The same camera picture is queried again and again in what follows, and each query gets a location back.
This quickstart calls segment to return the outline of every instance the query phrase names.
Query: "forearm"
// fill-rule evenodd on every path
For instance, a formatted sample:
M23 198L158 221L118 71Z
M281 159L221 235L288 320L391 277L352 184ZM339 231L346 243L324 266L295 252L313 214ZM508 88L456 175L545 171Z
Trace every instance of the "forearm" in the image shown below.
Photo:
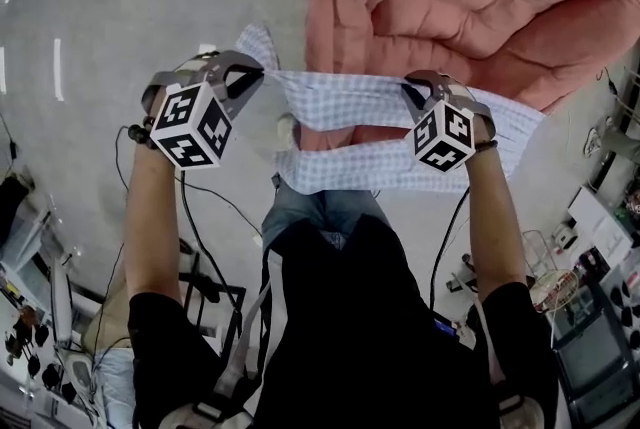
M524 248L516 211L493 148L467 161L471 255L481 300L510 282L526 283Z
M156 292L180 301L180 244L173 164L158 150L137 145L125 228L129 297Z

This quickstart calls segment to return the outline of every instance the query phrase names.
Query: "white cube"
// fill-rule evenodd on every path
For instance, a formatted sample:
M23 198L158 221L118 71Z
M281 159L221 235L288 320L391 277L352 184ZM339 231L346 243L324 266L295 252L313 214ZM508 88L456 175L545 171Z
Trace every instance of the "white cube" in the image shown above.
M473 113L440 100L407 134L406 140L418 161L446 173L475 153Z
M233 141L231 120L208 82L167 87L151 139L182 171L220 166Z

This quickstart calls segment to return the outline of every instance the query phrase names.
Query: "concrete floor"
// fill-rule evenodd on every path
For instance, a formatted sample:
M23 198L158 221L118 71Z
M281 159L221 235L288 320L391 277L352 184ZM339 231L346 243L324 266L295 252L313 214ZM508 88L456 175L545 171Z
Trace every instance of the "concrete floor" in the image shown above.
M283 67L303 68L307 0L0 0L0 47L5 50L7 93L0 110L20 145L45 202L55 208L58 230L73 261L72 279L104 293L122 242L125 192L114 164L114 139L121 125L142 118L140 95L153 72L169 69L198 51L201 43L229 48L245 25L264 21ZM54 40L60 40L61 91L54 84ZM622 86L623 65L635 68L632 51L610 68ZM276 109L254 109L252 117L275 126ZM596 168L585 159L588 129L614 108L604 80L584 87L541 125L511 186L523 230L545 235L565 217L578 187ZM128 180L133 145L120 142ZM606 196L615 199L630 165L617 159ZM224 168L189 175L189 181L219 191L259 224L270 207L273 166L264 153L241 148ZM189 193L203 239L233 284L257 291L260 249L253 231L220 200ZM379 201L402 242L423 295L457 195L383 192ZM182 210L181 234L193 240ZM437 306L459 317L468 303L449 295L444 282L468 251L464 208L453 244L439 271Z

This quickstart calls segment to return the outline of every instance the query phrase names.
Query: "shoe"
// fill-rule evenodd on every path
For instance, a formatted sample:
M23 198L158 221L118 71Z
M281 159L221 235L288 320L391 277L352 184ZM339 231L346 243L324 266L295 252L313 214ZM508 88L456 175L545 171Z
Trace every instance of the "shoe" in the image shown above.
M582 153L585 157L591 157L594 153L602 148L602 140L600 138L600 134L598 131L593 128L589 130L589 135L587 136L587 141L584 144L584 150Z

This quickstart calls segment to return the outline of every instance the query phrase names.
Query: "cord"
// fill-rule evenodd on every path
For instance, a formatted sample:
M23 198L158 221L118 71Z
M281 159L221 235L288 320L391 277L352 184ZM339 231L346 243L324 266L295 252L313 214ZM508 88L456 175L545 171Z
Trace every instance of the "cord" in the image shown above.
M433 264L433 271L431 273L431 292L429 293L429 309L433 311L433 306L436 302L436 274L438 272L438 266L440 265L440 261L444 255L444 250L447 245L447 241L449 240L449 234L451 234L451 229L453 228L454 223L456 222L456 218L458 217L458 213L464 204L464 201L469 196L469 188L464 192L458 205L456 206L456 210L453 211L453 216L451 216L451 221L449 221L449 227L447 228L447 233L444 234L444 239L442 240L442 245L440 246L440 251L438 251L438 255L436 256L436 261Z
M229 302L231 303L231 306L233 306L233 311L236 312L236 315L238 316L238 335L240 335L241 332L242 332L242 330L241 330L241 328L242 328L242 311L240 310L236 299L231 294L231 291L229 290L229 285L227 285L227 282L224 279L224 276L222 276L222 271L220 271L220 268L218 267L218 264L216 264L216 261L213 259L213 256L211 255L211 253L209 252L207 247L202 242L202 239L200 239L200 234L198 233L198 229L196 227L196 224L193 221L193 217L191 216L191 210L189 209L189 203L187 202L187 192L186 192L186 189L185 189L185 186L186 186L185 177L186 177L185 172L184 171L181 172L180 173L180 193L182 195L182 204L184 205L184 211L187 214L187 219L189 220L189 224L191 225L191 230L193 231L193 235L196 238L196 242L198 243L198 246L200 247L200 250L209 259L209 262L211 262L211 265L213 266L213 269L216 271L216 274L218 275L218 279L220 280L220 283L222 284L222 288L224 289L225 293L227 294L227 296L229 298Z
M102 360L104 360L105 356L109 353L109 351L111 351L120 342L124 342L125 340L131 340L131 337L121 337L118 340L116 340L113 344L111 344L109 347L107 347L107 350L104 352L104 354L100 356L100 359L98 360L98 364L95 367L93 367L93 370L94 371L98 370L100 368L100 365L102 364Z
M468 217L467 219L464 220L464 222L458 227L458 229L456 230L456 233L453 234L453 237L451 238L451 242L449 244L447 244L447 247L444 249L444 253L442 253L442 256L447 256L447 251L449 251L449 248L453 245L454 242L456 242L456 239L458 237L458 234L460 233L460 230L462 230L465 225L471 220L471 217Z
M116 169L118 170L118 175L120 176L120 181L122 182L122 185L124 186L124 188L127 190L127 192L129 192L129 186L127 185L127 183L124 181L124 177L122 175L122 171L120 170L120 161L119 161L119 153L118 153L118 143L120 140L120 134L122 134L122 131L124 129L128 129L129 127L127 127L126 125L123 125L122 127L120 127L120 130L118 130L118 135L116 136L116 144L115 144L115 148L116 148ZM180 182L180 179L178 177L175 177L176 182ZM191 189L195 189L196 191L203 191L205 193L209 193L209 194L213 194L214 196L217 196L219 199L221 199L222 201L228 203L231 208L233 208L238 215L244 219L244 221L251 227L253 228L253 230L260 236L262 237L262 232L249 220L249 218L247 216L244 215L244 213L238 208L238 206L233 203L232 201L228 200L227 198L225 198L224 196L222 196L220 193L217 193L211 189L207 189L205 187L200 187L197 185L193 185L190 184L188 182L185 182L185 184L187 187L190 187Z
M127 191L127 194L129 194L129 186L127 185L127 183L124 181L124 177L122 176L122 171L120 170L120 153L118 150L118 142L120 141L120 134L122 134L122 131L125 129L129 129L129 127L127 127L126 125L123 125L122 127L120 127L120 129L118 129L118 135L116 136L116 169L118 170L118 176L120 177L120 182L122 182L122 185L124 186L125 190Z
M176 180L178 182L182 182L178 177L176 177ZM222 196L220 193L217 193L215 191L212 191L211 189L206 189L205 187L200 187L197 185L193 185L193 184L189 184L188 182L185 182L184 185L186 185L187 187L191 187L191 189L195 189L196 191L204 191L205 193L209 193L209 194L213 194L214 196L217 196L218 198L220 198L222 201L227 202L231 207L233 207L235 209L235 211L240 215L240 217L242 219L244 219L246 221L246 223L255 230L255 232L262 237L262 232L260 230L258 230L258 228L251 222L249 221L249 219L247 218L247 216L245 216L242 211L230 200L228 200L227 198L225 198L224 196Z
M69 255L67 256L67 259L62 262L62 267L64 267L65 265L67 265L69 262L71 262L71 259L73 258L73 254L69 253Z
M4 172L4 178L7 178L9 173L11 172L11 168L13 168L13 162L16 160L17 156L17 147L16 142L13 140L13 136L11 132L9 132L9 127L7 126L7 122L4 119L4 115L0 112L0 120L2 120L2 126L7 133L7 137L9 138L9 152L11 155L11 160L9 161L9 167L7 167L7 171Z
M111 288L111 282L113 281L113 277L116 274L116 267L118 267L118 262L120 262L120 255L122 255L122 248L124 248L124 242L120 245L120 250L118 251L118 256L116 257L116 263L113 264L113 269L111 270L111 277L109 278L109 283L107 283L107 292L104 295L104 302L100 307L100 317L98 318L98 330L96 331L96 341L93 345L93 355L91 356L91 373L96 370L95 362L96 362L96 351L98 350L98 337L100 336L100 327L102 326L102 316L104 315L104 305L109 298L109 289Z

